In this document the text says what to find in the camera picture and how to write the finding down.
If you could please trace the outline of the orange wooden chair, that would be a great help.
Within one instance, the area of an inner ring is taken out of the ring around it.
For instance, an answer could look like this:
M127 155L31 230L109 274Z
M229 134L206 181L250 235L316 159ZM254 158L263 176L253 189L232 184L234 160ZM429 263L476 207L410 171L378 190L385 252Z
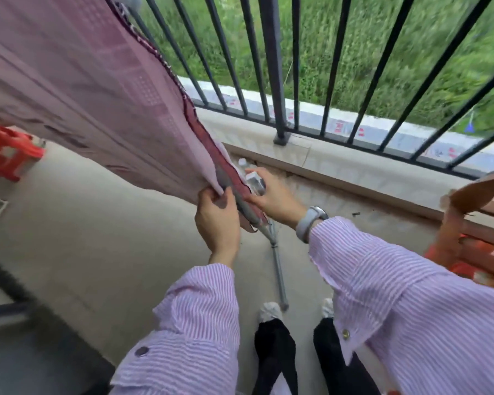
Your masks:
M453 189L440 200L444 210L434 242L424 254L456 275L494 288L494 229L475 228L467 216L494 217L494 172Z

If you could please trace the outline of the person's right hand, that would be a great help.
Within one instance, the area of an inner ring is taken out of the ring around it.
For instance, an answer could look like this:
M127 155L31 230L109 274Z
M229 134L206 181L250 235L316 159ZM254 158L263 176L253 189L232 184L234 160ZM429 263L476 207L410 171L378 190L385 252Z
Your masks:
M266 206L256 207L269 218L295 230L298 221L303 218L308 208L295 198L281 179L273 175L266 168L251 168L246 170L246 173L252 171L258 172L264 179L265 195L269 198Z

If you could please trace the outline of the person's left leg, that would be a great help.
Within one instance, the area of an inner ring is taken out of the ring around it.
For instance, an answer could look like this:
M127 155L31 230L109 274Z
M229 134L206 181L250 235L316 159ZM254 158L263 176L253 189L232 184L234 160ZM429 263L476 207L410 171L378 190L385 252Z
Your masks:
M254 347L258 372L252 395L298 395L296 343L283 321L260 323Z

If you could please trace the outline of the grey metal pole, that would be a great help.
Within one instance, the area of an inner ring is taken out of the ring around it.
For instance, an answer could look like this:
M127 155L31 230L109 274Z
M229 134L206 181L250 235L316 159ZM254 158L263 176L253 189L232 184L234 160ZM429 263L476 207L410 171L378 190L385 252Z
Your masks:
M265 220L263 221L263 219L258 217L258 215L255 213L254 207L246 202L241 194L237 192L237 190L234 190L234 192L237 199L239 212L245 216L251 226L255 227L259 232L261 232L270 242L274 266L276 270L277 285L280 296L280 307L283 312L286 312L289 308L289 302L284 285L275 222L268 218L265 218Z

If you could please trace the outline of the person's left white shoe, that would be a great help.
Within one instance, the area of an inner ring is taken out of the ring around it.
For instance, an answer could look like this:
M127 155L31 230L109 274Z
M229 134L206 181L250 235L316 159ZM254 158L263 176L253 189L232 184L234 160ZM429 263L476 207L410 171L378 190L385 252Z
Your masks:
M258 312L259 324L268 323L273 320L283 322L281 307L277 302L265 302Z

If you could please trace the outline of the black metal railing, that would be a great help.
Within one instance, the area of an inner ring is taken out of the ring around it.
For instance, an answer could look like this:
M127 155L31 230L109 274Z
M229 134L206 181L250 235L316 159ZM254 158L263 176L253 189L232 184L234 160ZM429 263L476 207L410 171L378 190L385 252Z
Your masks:
M213 112L466 179L494 171L494 0L108 0Z

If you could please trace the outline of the person's leg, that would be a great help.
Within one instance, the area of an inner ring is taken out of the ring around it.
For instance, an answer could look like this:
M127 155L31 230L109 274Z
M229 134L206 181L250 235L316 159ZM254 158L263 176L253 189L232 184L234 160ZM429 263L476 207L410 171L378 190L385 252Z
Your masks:
M298 395L296 343L283 321L260 323L254 347L258 372L252 395Z
M356 353L346 365L332 318L315 327L313 344L329 395L381 395Z

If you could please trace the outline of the small white grey clip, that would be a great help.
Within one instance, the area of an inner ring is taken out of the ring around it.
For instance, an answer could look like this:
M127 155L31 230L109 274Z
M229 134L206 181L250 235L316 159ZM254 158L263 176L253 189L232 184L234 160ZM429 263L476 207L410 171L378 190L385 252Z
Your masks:
M265 181L256 171L247 173L245 180L251 189L251 192L257 196L263 196L265 194Z

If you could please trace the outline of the pink checked cloth sheet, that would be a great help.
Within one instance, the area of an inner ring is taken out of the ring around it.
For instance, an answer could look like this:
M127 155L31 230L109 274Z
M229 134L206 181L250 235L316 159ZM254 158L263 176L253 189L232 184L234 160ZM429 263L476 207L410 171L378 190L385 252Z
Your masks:
M0 125L197 203L251 190L158 51L109 0L0 0Z

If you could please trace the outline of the person's left hand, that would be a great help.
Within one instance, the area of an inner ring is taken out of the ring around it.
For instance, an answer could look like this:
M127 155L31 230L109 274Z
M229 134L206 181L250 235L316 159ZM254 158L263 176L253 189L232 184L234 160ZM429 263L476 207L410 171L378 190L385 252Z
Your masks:
M225 209L225 191L223 206L215 203L217 199L217 193L211 187L199 193L195 224L211 252L209 263L232 269L241 244L240 219L238 211Z

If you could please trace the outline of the person's left forearm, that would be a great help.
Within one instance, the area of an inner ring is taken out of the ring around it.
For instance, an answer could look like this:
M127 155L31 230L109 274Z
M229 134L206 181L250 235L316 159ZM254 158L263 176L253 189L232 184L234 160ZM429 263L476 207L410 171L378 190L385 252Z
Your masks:
M240 345L234 272L196 266L153 310L158 327L117 367L110 395L235 395Z

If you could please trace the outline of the red plastic stool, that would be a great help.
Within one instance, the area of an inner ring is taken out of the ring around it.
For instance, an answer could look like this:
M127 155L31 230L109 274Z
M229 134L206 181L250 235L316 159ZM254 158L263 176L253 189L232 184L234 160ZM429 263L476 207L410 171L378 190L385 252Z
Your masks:
M45 155L33 136L14 128L0 126L0 178L17 183L28 166Z

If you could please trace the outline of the person's right forearm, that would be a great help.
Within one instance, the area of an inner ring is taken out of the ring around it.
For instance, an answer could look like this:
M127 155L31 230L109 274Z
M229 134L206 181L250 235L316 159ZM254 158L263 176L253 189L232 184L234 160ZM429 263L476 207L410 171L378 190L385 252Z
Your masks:
M309 235L346 364L363 344L403 395L494 395L494 288L335 217Z

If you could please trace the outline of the white wristwatch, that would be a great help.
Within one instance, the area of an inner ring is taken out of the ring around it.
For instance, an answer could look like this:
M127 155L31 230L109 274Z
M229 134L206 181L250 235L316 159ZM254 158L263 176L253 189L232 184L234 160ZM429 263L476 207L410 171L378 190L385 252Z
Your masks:
M318 221L325 221L329 219L328 214L319 206L310 206L307 209L306 214L300 219L296 225L297 238L305 243L309 244L309 237L312 228L318 223Z

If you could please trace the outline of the person's right leg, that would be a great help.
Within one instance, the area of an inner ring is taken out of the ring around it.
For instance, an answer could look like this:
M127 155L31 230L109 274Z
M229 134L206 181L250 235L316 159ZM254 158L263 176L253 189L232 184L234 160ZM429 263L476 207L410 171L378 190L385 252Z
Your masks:
M329 395L381 395L356 353L346 365L332 318L315 327L313 344Z

